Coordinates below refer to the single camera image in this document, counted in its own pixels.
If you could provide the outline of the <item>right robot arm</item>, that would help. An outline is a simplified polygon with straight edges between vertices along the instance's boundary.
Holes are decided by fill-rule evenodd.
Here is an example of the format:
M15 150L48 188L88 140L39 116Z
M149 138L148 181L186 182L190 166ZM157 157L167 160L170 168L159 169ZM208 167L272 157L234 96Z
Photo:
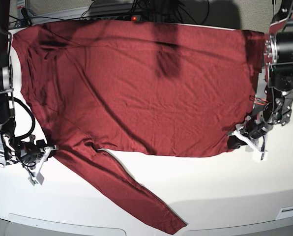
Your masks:
M31 110L13 95L13 68L10 58L12 35L8 30L10 2L0 0L0 168L21 164L28 172L32 185L42 184L41 169L57 146L35 140L35 117ZM15 104L18 103L31 118L30 130L15 136Z

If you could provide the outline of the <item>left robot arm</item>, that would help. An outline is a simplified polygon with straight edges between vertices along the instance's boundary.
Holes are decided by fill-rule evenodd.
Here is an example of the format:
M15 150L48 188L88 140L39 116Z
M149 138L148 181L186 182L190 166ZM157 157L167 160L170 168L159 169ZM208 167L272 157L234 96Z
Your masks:
M293 104L293 0L283 0L274 11L265 36L264 68L267 97L251 96L255 112L228 133L228 149L248 146L260 161L267 155L267 133L290 122Z

